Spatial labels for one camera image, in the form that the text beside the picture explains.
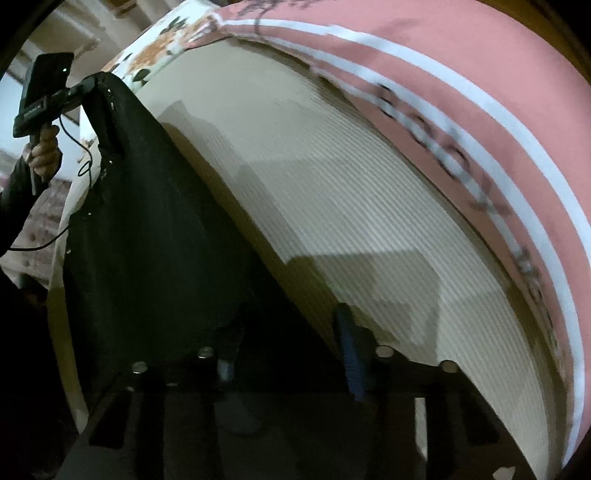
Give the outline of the person left hand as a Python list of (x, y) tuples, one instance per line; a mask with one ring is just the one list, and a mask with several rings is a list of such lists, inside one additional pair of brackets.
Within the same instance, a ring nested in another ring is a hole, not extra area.
[(52, 180), (62, 165), (63, 154), (59, 149), (58, 133), (58, 126), (44, 126), (38, 143), (32, 145), (29, 142), (23, 150), (25, 162), (44, 182)]

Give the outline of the person dark sleeve forearm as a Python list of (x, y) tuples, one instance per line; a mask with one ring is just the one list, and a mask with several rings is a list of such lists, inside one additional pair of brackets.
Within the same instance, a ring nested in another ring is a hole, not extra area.
[(31, 170), (20, 158), (1, 192), (0, 250), (4, 255), (23, 229), (28, 214), (37, 200), (33, 194)]

